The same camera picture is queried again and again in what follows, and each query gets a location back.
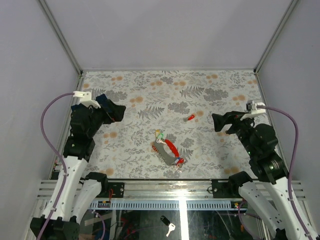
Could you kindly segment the yellow key tag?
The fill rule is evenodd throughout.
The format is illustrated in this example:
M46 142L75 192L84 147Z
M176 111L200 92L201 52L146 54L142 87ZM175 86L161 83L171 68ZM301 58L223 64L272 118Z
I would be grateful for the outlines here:
M157 130L155 131L155 137L157 138L157 137L159 136L159 134L160 134L160 130L157 129Z

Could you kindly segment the green key tag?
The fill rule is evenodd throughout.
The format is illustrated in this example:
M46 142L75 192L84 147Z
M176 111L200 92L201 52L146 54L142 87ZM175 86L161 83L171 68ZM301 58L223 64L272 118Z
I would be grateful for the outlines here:
M163 134L163 133L160 133L160 134L157 136L157 139L163 140L163 139L164 139L164 134Z

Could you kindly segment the red handled metal keyring holder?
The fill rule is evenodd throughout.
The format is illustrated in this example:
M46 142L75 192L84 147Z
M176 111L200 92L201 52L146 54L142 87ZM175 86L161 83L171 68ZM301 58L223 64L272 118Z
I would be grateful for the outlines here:
M152 143L152 149L160 156L167 166L172 167L178 173L182 173L182 167L186 161L180 165L176 164L176 158L180 157L183 159L183 157L180 155L178 148L170 140L156 139Z

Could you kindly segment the black key tag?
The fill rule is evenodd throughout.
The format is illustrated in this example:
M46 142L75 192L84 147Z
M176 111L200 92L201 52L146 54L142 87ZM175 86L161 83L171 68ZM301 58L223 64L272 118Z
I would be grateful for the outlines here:
M166 225L166 226L169 226L171 224L171 222L168 220L167 217L165 217L164 215L162 215L160 217L160 220Z

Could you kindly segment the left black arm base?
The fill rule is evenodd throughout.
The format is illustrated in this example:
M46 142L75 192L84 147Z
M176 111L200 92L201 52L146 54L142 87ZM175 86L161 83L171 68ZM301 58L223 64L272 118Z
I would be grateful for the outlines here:
M120 199L124 197L124 193L124 182L108 182L102 186L102 190L98 195L98 198Z

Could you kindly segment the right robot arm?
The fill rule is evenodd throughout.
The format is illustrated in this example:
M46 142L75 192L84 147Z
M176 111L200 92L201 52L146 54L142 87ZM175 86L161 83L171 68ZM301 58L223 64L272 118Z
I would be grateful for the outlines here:
M254 118L269 107L258 105L247 112L230 111L212 114L214 130L230 125L228 135L235 134L249 155L249 165L269 192L269 202L256 188L251 177L239 172L229 177L228 192L242 197L254 209L275 240L318 240L320 235L304 214L292 188L291 170L276 153L278 139L271 125L254 125Z

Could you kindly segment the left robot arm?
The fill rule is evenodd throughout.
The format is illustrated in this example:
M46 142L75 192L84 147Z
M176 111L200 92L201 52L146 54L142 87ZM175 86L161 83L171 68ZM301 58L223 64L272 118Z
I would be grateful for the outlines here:
M83 173L95 148L94 136L102 125L121 122L126 106L117 105L104 94L71 107L70 135L59 156L62 169L53 194L30 229L38 240L77 240L80 223L96 197L111 190L105 173Z

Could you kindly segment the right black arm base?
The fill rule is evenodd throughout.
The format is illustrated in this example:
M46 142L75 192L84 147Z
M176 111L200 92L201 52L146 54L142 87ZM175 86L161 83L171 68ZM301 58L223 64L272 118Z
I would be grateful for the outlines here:
M242 187L243 180L216 180L211 181L212 195L214 199L235 199L240 198L239 187Z

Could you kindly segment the dark blue folded cloth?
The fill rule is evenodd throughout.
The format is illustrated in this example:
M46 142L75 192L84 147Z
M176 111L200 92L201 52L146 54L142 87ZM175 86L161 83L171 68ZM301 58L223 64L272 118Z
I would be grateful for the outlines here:
M78 104L75 104L75 105L71 106L71 110L72 111L75 111L77 109L82 109L82 108L93 109L93 110L95 110L95 109L103 109L102 107L101 108L93 108L92 106L86 107L83 104L79 103L79 100L80 100L79 98L77 98L77 99L78 99ZM97 96L94 100L96 100L99 104L101 104L103 101L106 101L108 99L104 94L102 94L100 96Z

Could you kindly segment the aluminium front rail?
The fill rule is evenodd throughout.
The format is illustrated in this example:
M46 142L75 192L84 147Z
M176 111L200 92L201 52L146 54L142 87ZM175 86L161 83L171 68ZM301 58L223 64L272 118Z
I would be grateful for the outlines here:
M109 179L108 182L123 182L123 200L177 200L186 197L187 200L213 199L212 180L130 180ZM270 194L261 182L253 181L268 200ZM37 199L49 200L56 187L56 180L42 180L37 193ZM306 194L299 181L293 181L292 187L298 200L306 200Z

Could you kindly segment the left aluminium corner post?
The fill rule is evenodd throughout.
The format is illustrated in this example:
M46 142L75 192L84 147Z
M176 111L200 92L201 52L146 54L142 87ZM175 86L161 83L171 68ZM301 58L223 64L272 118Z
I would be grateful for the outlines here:
M70 48L53 12L51 11L48 3L46 0L36 0L40 9L42 10L43 14L45 15L50 27L52 28L56 38L58 39L62 49L64 50L65 54L67 55L69 61L71 62L74 70L77 72L79 76L82 75L83 69L78 63L72 49Z

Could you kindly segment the aluminium corner post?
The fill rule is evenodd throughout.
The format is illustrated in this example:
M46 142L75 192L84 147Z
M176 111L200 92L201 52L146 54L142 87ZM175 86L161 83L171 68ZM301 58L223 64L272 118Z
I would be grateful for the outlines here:
M52 28L56 38L58 39L62 49L64 50L65 54L67 55L69 61L71 62L74 70L77 72L79 76L82 75L83 69L78 63L72 49L70 48L53 12L51 11L48 3L46 0L36 0L40 9L42 10L43 14L45 15L50 27Z
M254 73L258 73L262 68L264 62L266 61L268 55L272 51L275 43L277 42L278 38L280 37L283 29L285 28L288 20L290 19L291 15L293 14L294 10L296 9L297 5L300 3L300 0L291 0L288 7L286 8L283 16L280 19L275 31L273 32L266 48L264 49L259 61L257 62L255 68L253 69Z

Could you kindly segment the right aluminium corner post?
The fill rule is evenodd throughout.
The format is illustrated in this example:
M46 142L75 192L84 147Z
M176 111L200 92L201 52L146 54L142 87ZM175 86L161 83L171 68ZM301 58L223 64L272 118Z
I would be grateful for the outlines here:
M283 16L280 19L275 31L273 32L266 48L264 49L259 61L257 62L255 68L253 69L254 73L258 73L262 68L264 62L266 61L268 55L272 51L275 43L277 42L278 38L280 37L283 29L285 28L288 20L290 19L291 15L293 14L294 10L296 9L297 5L300 3L300 0L291 0L288 7L286 8Z

